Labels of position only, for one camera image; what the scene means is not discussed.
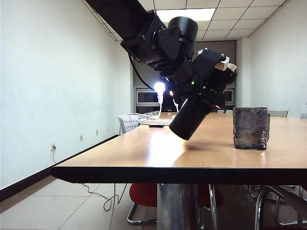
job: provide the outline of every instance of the floor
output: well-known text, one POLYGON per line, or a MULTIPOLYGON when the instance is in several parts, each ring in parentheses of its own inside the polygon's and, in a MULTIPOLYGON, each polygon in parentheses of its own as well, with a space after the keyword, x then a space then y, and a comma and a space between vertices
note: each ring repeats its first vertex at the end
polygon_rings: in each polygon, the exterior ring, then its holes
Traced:
MULTIPOLYGON (((90 192, 111 197, 114 184, 86 184, 90 192)), ((126 222, 132 207, 129 186, 119 204, 104 210, 105 199, 90 194, 87 187, 48 177, 32 188, 1 202, 0 228, 4 230, 155 230, 156 224, 130 225, 126 222)), ((121 194, 125 184, 116 184, 121 194)), ((219 185, 224 203, 218 207, 221 230, 252 230, 254 228, 255 200, 248 196, 245 185, 219 185)), ((276 225, 272 218, 273 204, 268 203, 266 226, 276 225)), ((135 219, 156 218, 156 208, 138 206, 135 219)), ((283 220, 295 218, 291 210, 283 207, 283 220)), ((206 213, 211 230, 211 216, 206 213)))

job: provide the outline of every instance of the white wall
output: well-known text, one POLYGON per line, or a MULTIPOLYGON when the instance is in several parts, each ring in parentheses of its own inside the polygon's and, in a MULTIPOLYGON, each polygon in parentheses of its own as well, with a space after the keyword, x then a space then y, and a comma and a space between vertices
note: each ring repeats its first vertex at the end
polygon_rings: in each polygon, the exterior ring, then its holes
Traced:
POLYGON ((117 134, 129 68, 81 0, 2 0, 1 189, 54 164, 50 144, 60 161, 117 134))
POLYGON ((236 42, 236 107, 248 107, 251 100, 251 51, 250 39, 240 38, 236 42))
POLYGON ((250 92, 242 94, 244 99, 250 93, 250 103, 242 103, 244 106, 289 110, 289 117, 307 113, 306 9, 306 0, 290 0, 250 38, 245 38, 248 42, 242 49, 250 49, 251 59, 243 67, 250 68, 250 76, 242 75, 242 84, 238 85, 242 90, 250 87, 250 92))

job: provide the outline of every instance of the ceiling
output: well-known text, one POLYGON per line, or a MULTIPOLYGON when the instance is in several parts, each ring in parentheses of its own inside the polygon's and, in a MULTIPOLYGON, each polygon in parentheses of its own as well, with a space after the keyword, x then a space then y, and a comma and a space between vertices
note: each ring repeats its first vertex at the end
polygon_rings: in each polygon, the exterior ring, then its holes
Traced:
MULTIPOLYGON (((121 37, 85 0, 89 10, 115 41, 121 37)), ((248 37, 266 23, 288 0, 139 0, 146 10, 215 8, 211 21, 197 22, 197 41, 248 37)))

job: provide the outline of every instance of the electrical outlet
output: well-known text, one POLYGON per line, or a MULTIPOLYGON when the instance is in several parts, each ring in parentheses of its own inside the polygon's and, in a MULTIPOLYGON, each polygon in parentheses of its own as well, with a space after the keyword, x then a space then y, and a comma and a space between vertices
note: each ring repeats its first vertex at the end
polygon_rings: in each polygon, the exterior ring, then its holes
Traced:
POLYGON ((54 151, 56 149, 56 145, 55 144, 50 144, 50 151, 54 151))

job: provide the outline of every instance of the red chair seat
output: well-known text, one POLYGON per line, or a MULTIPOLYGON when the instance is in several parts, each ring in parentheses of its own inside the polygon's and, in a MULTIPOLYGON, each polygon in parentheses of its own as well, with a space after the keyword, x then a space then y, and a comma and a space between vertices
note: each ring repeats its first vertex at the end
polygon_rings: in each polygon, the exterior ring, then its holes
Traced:
MULTIPOLYGON (((209 186, 198 184, 198 206, 210 207, 209 186)), ((157 207, 157 184, 153 183, 134 183, 130 188, 130 198, 134 203, 147 207, 157 207)), ((216 206, 220 206, 224 198, 221 191, 215 187, 216 206)))

